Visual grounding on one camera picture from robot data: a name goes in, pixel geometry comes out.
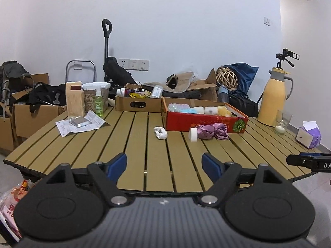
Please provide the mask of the green spray bottle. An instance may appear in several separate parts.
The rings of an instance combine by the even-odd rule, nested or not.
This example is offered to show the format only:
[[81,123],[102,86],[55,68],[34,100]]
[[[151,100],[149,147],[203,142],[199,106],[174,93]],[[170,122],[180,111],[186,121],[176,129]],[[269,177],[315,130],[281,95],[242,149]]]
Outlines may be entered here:
[[103,96],[100,86],[96,87],[95,99],[94,99],[94,108],[97,116],[103,116]]

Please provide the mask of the purple satin scrunchie bonnet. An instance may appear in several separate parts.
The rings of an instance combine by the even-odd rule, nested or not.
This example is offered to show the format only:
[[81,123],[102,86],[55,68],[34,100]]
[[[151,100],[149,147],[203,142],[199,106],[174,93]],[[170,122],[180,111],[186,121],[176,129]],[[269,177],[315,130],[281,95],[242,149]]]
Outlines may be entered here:
[[210,140],[213,137],[218,140],[228,140],[228,129],[223,123],[214,123],[211,125],[198,125],[196,127],[199,139]]

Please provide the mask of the clear container with lid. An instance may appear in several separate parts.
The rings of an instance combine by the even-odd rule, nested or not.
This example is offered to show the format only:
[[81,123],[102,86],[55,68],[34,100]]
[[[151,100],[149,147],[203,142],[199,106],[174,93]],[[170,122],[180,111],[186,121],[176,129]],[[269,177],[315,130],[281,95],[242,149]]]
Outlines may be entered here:
[[84,94],[85,112],[90,110],[103,115],[108,107],[110,83],[91,82],[82,85]]

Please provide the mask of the red orange cardboard tray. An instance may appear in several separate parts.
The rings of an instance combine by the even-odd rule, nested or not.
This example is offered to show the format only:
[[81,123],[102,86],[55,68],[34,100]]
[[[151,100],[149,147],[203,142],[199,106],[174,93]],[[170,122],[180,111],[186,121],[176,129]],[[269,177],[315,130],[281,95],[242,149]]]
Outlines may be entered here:
[[[218,107],[225,106],[230,112],[230,117],[223,117],[218,114],[189,114],[170,111],[170,104],[187,104],[190,107]],[[211,125],[214,123],[223,123],[227,126],[228,133],[244,133],[248,123],[248,116],[237,110],[228,103],[220,103],[209,100],[162,98],[162,117],[165,129],[168,131],[188,132],[190,128],[198,125]]]

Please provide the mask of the silver foil packet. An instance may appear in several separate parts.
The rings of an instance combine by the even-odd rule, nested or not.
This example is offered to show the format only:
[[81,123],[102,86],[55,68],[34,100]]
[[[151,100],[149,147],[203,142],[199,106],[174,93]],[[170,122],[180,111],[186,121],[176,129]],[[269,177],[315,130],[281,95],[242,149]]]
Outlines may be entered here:
[[76,128],[82,128],[83,126],[91,124],[91,121],[85,117],[79,116],[69,118],[69,123],[74,125]]

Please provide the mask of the snack bags on floor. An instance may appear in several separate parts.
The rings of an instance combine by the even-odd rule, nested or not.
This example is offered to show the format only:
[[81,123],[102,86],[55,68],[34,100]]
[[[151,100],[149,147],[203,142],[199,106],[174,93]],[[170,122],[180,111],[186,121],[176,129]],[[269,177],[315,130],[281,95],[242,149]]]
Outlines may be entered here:
[[22,238],[13,217],[15,207],[34,185],[31,180],[24,179],[20,184],[1,196],[1,223],[15,241]]

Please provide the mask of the lilac fuzzy headband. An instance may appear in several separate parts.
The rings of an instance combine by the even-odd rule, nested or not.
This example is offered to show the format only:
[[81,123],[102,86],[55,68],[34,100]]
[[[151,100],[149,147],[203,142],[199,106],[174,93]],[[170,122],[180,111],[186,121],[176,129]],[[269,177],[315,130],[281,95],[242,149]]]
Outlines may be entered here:
[[171,103],[167,106],[167,108],[168,111],[178,112],[178,113],[187,109],[191,109],[188,104],[177,104],[177,103]]

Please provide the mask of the white tape roll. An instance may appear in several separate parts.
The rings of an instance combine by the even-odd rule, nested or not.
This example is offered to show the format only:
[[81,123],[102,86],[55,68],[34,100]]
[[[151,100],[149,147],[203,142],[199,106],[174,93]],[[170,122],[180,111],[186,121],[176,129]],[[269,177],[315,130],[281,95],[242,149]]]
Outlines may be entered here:
[[190,128],[190,131],[188,132],[188,138],[190,142],[196,142],[198,140],[198,129]]

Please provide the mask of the large open cardboard box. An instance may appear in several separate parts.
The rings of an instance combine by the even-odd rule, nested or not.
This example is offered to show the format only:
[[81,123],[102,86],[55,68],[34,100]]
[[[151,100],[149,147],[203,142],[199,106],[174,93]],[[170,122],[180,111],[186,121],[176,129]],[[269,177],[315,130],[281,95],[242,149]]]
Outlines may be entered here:
[[[182,93],[172,93],[163,90],[163,97],[217,101],[217,85],[215,77],[215,69],[212,69],[204,80],[200,80],[195,76],[194,82],[187,91]],[[143,85],[142,87],[149,90],[153,89],[153,87],[145,87]]]

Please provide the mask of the light blue plush toy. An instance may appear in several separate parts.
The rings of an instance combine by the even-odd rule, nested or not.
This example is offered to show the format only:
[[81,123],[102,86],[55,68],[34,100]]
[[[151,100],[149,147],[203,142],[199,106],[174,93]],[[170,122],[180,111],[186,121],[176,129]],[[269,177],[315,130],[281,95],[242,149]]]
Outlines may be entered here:
[[195,109],[192,109],[192,108],[181,109],[179,112],[180,113],[185,113],[185,114],[198,114],[198,112]]

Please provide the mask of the black laptop bag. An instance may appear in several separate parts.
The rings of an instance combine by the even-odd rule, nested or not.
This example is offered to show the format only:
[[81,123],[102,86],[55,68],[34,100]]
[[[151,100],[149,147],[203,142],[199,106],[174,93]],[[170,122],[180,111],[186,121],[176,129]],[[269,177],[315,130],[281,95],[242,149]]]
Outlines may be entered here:
[[228,92],[229,104],[241,111],[248,117],[257,118],[259,113],[258,104],[251,99],[248,95],[242,91],[235,90]]

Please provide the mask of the blue water bottle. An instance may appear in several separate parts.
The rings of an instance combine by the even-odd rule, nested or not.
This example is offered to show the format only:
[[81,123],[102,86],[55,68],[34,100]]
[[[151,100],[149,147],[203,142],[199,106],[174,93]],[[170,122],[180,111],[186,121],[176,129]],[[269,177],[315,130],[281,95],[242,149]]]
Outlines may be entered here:
[[218,101],[221,103],[229,102],[229,94],[226,86],[221,85],[218,89]]

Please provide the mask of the yellow white plush toy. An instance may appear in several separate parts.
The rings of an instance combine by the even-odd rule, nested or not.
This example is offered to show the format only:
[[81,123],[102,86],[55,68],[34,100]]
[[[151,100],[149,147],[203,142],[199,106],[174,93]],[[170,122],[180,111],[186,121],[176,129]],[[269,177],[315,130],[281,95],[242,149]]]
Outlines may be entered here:
[[204,114],[206,115],[218,115],[221,117],[231,117],[232,112],[225,106],[207,106],[204,108]]

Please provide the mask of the black trolley cart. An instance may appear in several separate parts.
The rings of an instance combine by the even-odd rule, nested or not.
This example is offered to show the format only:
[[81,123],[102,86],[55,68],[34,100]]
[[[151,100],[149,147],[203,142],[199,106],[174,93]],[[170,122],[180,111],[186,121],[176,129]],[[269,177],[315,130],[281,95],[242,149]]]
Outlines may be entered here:
[[113,26],[110,20],[102,20],[102,29],[104,34],[104,79],[111,83],[112,86],[125,86],[126,84],[136,84],[132,75],[118,64],[115,57],[109,56],[109,37]]

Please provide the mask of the white paper sheets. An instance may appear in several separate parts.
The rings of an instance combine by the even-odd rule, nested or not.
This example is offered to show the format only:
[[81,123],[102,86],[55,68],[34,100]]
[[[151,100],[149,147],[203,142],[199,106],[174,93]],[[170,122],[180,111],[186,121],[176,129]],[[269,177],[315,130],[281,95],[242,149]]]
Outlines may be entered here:
[[85,117],[69,118],[68,120],[58,121],[55,124],[61,137],[65,137],[70,133],[90,132],[110,125],[109,122],[105,121],[91,110]]

